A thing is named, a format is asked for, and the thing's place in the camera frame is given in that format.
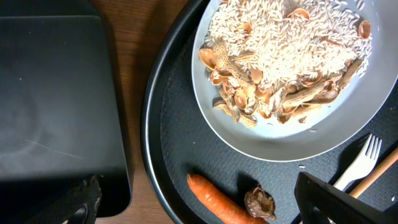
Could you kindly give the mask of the grey plate with food scraps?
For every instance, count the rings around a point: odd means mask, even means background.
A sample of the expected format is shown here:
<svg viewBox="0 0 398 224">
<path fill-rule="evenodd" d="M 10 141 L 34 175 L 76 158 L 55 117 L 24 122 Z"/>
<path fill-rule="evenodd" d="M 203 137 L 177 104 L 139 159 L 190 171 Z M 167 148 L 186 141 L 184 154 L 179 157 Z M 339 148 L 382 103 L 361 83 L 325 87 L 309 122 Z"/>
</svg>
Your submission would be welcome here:
<svg viewBox="0 0 398 224">
<path fill-rule="evenodd" d="M 397 2 L 210 1 L 192 83 L 234 150 L 272 162 L 317 156 L 397 98 Z"/>
</svg>

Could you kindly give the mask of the round black tray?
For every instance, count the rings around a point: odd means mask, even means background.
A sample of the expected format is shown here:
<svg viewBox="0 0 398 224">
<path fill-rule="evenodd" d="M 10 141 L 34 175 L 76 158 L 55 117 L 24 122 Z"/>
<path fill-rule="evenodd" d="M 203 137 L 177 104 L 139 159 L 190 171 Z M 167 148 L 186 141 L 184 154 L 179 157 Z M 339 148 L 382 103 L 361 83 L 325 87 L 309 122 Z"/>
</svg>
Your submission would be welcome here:
<svg viewBox="0 0 398 224">
<path fill-rule="evenodd" d="M 256 184 L 276 202 L 277 223 L 297 223 L 294 188 L 300 172 L 335 182 L 358 155 L 369 134 L 382 139 L 380 159 L 397 147 L 397 2 L 371 1 L 368 13 L 380 19 L 373 52 L 359 87 L 357 115 L 335 109 L 331 123 L 337 142 L 325 136 L 326 122 L 315 126 L 305 152 L 288 162 L 246 156 L 224 143 L 205 121 L 194 97 L 191 59 L 194 35 L 207 1 L 189 1 L 174 20 L 152 66 L 141 114 L 141 148 L 153 191 L 175 223 L 218 223 L 187 184 L 197 173 L 238 204 Z"/>
</svg>

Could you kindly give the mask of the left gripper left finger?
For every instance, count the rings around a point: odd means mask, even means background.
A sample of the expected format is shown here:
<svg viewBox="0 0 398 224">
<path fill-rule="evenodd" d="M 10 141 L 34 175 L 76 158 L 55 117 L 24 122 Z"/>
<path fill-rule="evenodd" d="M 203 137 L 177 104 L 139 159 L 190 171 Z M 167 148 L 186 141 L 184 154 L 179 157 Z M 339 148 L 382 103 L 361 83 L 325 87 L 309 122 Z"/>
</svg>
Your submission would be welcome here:
<svg viewBox="0 0 398 224">
<path fill-rule="evenodd" d="M 30 223 L 89 224 L 96 221 L 102 192 L 97 176 L 91 175 L 41 202 Z"/>
</svg>

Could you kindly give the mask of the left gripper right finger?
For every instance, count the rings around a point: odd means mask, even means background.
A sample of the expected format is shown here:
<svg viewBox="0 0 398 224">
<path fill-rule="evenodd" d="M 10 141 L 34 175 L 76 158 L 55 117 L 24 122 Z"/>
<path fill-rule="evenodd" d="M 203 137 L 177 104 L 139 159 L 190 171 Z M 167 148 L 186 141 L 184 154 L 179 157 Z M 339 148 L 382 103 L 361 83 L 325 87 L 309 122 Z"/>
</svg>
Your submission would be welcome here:
<svg viewBox="0 0 398 224">
<path fill-rule="evenodd" d="M 312 223 L 397 223 L 397 218 L 334 188 L 307 173 L 300 172 L 295 184 L 295 199 L 303 224 Z"/>
</svg>

